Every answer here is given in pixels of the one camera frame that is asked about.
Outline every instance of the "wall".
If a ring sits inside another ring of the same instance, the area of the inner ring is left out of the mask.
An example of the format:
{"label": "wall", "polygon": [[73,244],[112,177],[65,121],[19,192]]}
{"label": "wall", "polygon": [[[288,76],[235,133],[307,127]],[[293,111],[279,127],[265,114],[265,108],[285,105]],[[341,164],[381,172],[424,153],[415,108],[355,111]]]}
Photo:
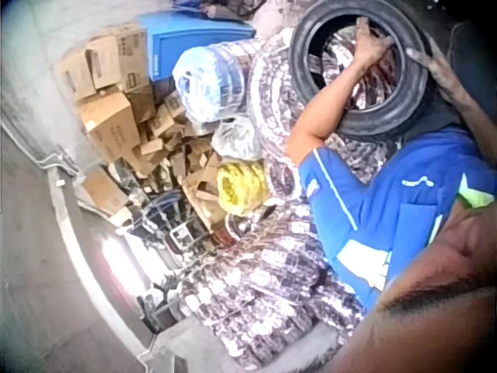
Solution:
{"label": "wall", "polygon": [[170,0],[13,0],[2,10],[2,122],[39,158],[63,148],[86,171],[99,161],[57,73],[98,29],[170,8]]}
{"label": "wall", "polygon": [[2,135],[0,346],[5,371],[144,371],[91,303],[54,214],[47,175]]}

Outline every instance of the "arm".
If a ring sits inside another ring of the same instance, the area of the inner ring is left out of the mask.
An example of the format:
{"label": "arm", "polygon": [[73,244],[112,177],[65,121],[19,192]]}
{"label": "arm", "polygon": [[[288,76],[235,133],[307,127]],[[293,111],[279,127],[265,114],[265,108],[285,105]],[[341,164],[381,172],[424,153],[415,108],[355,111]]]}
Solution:
{"label": "arm", "polygon": [[287,154],[297,166],[336,130],[354,86],[393,43],[391,37],[381,40],[372,36],[366,18],[357,20],[354,62],[307,105],[292,130]]}
{"label": "arm", "polygon": [[440,87],[442,97],[452,104],[469,127],[485,160],[497,166],[497,126],[461,84],[433,38],[429,38],[433,57],[408,49],[407,55],[427,68]]}

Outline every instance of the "blue shirt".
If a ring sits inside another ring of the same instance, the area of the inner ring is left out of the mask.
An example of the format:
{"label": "blue shirt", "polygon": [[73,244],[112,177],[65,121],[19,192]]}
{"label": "blue shirt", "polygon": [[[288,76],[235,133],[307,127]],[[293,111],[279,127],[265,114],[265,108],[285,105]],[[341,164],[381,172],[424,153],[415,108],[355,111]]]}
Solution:
{"label": "blue shirt", "polygon": [[368,310],[433,239],[459,193],[475,207],[497,194],[496,171],[468,133],[453,127],[409,142],[369,186],[325,147],[299,173],[333,270]]}

